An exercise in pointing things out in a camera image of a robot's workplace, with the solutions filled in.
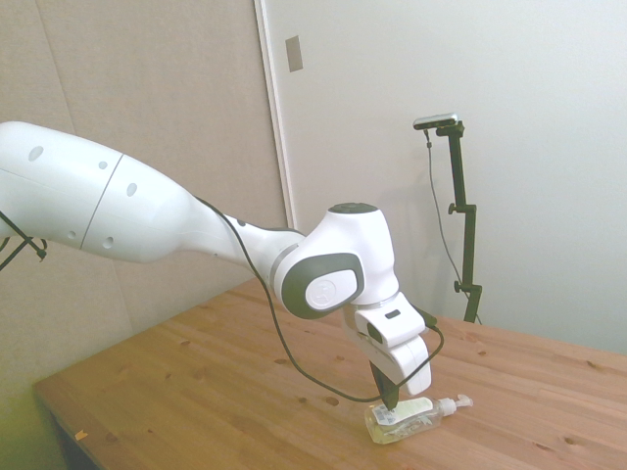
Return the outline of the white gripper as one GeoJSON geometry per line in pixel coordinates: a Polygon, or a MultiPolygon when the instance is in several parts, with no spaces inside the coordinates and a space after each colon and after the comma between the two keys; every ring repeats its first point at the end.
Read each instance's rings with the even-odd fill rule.
{"type": "Polygon", "coordinates": [[[398,404],[398,386],[429,356],[421,317],[343,317],[342,326],[371,361],[374,382],[387,410],[398,404]]]}

